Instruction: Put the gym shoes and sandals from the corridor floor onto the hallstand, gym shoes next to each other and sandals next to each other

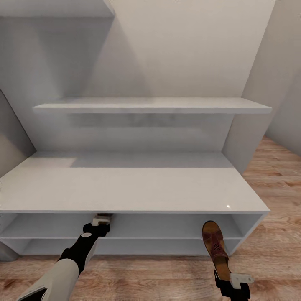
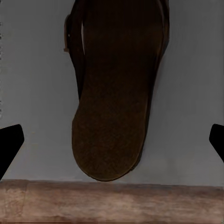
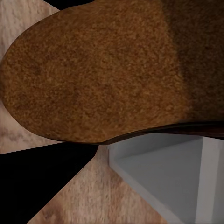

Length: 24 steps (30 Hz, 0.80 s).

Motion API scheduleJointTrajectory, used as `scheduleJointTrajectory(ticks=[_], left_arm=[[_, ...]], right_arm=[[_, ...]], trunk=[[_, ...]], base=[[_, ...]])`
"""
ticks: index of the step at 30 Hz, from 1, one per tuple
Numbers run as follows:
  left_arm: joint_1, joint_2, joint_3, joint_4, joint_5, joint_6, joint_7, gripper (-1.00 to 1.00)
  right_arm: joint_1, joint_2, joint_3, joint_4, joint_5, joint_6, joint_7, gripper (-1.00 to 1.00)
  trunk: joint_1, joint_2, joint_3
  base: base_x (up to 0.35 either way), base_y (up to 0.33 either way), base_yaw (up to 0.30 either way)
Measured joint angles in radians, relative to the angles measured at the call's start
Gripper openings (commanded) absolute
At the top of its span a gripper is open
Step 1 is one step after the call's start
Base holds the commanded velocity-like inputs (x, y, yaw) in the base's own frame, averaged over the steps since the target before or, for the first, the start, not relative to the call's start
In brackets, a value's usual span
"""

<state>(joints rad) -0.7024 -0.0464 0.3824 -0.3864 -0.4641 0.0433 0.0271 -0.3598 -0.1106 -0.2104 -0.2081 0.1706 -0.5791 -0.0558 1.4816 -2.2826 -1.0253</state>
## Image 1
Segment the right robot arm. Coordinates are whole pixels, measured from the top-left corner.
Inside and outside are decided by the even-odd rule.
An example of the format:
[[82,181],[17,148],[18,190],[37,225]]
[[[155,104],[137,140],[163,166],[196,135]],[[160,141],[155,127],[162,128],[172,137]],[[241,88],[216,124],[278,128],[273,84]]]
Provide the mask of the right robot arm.
[[221,290],[222,296],[230,297],[231,301],[249,301],[250,289],[249,283],[254,283],[254,277],[251,274],[230,272],[230,281],[220,280],[216,270],[216,287]]

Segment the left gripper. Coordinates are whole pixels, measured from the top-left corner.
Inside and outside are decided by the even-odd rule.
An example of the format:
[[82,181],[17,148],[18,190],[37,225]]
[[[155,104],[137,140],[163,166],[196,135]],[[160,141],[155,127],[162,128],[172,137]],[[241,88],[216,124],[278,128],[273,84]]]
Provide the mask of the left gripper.
[[91,223],[84,226],[84,232],[88,230],[95,230],[98,233],[98,237],[105,237],[106,233],[110,231],[110,224],[100,224],[98,226],[93,226]]

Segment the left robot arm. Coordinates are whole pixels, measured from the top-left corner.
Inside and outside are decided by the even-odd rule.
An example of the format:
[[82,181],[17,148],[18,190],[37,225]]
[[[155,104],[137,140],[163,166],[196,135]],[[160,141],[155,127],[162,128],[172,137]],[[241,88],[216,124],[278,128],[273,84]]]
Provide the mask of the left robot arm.
[[84,234],[70,249],[66,248],[59,260],[15,301],[69,301],[80,273],[86,268],[97,247],[97,237],[110,231],[110,216],[94,217],[84,226]]

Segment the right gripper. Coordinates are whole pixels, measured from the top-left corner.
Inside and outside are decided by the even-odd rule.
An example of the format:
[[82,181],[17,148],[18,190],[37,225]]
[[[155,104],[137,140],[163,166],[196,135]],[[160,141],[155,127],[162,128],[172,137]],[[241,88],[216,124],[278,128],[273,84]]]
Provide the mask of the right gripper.
[[216,287],[221,290],[222,296],[230,297],[231,301],[238,301],[239,299],[244,299],[249,301],[250,299],[250,289],[248,283],[240,283],[241,289],[234,289],[230,281],[220,280],[216,270],[214,271],[216,278]]

